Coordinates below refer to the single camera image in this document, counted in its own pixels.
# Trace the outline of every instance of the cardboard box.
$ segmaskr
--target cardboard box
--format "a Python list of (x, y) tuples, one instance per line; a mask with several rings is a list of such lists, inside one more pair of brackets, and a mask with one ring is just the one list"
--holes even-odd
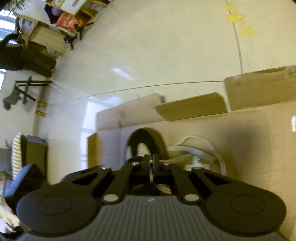
[(89, 137), (89, 167), (119, 169), (130, 134), (141, 127), (158, 130), (167, 145), (203, 136), (223, 156), (229, 177), (284, 200), (287, 217), (280, 232), (296, 240), (296, 67), (241, 74), (224, 83), (230, 112), (218, 93), (165, 104), (153, 94), (99, 112), (97, 133)]

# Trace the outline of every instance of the cardboard flap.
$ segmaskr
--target cardboard flap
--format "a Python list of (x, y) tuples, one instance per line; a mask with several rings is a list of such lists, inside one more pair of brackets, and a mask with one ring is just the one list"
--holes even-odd
[(294, 101), (296, 66), (285, 66), (228, 77), (224, 80), (230, 109)]
[(103, 152), (102, 146), (103, 143), (97, 132), (87, 138), (87, 162), (89, 168), (101, 164), (101, 153)]
[(161, 104), (155, 108), (167, 121), (227, 113), (224, 99), (218, 93)]
[(164, 121), (155, 110), (161, 104), (159, 94), (141, 97), (97, 113), (97, 131)]

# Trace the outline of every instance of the floor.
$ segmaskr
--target floor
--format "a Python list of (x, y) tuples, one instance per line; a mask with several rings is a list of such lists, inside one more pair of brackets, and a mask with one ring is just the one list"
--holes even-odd
[[(291, 0), (233, 0), (246, 15), (226, 24), (226, 0), (115, 0), (60, 62), (39, 135), (49, 143), (49, 182), (86, 168), (97, 112), (151, 93), (174, 101), (211, 92), (223, 79), (296, 63)], [(240, 35), (241, 26), (258, 33)]]

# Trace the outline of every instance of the yellow star decoration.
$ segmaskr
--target yellow star decoration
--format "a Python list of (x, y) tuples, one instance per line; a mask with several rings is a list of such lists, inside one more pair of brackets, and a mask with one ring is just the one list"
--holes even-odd
[(258, 32), (255, 31), (254, 29), (252, 29), (252, 26), (248, 26), (248, 27), (241, 27), (241, 31), (239, 34), (241, 35), (248, 35), (249, 37), (251, 37), (254, 34), (257, 34)]
[(228, 18), (227, 24), (230, 23), (240, 23), (242, 18), (245, 18), (246, 15), (239, 14), (238, 12), (233, 12), (232, 14), (226, 14), (225, 17)]
[(224, 9), (227, 10), (233, 10), (235, 9), (237, 6), (235, 4), (229, 3), (227, 5), (224, 6)]

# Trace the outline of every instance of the white cable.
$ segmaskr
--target white cable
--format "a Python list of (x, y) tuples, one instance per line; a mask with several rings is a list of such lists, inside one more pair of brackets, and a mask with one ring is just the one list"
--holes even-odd
[[(205, 153), (204, 151), (196, 148), (196, 147), (189, 147), (189, 146), (181, 146), (185, 141), (187, 141), (190, 138), (196, 138), (196, 139), (202, 139), (206, 146), (210, 149), (212, 152), (213, 156)], [(218, 160), (220, 163), (220, 169), (221, 169), (221, 174), (226, 176), (226, 166), (225, 162), (223, 160), (223, 157), (221, 154), (217, 151), (216, 147), (213, 145), (212, 142), (210, 142), (208, 139), (201, 137), (201, 136), (188, 136), (184, 137), (174, 145), (168, 146), (168, 150), (175, 151), (175, 150), (183, 150), (183, 151), (188, 151), (189, 153), (193, 154), (194, 156), (200, 157), (201, 159), (207, 160), (209, 162), (213, 162), (215, 159)]]
[(177, 157), (169, 159), (169, 160), (160, 160), (160, 162), (166, 163), (166, 164), (172, 164), (172, 163), (181, 162), (184, 159), (187, 159), (187, 158), (189, 158), (191, 156), (192, 156), (191, 153), (190, 154), (184, 154), (184, 155), (180, 155), (180, 156), (177, 156)]

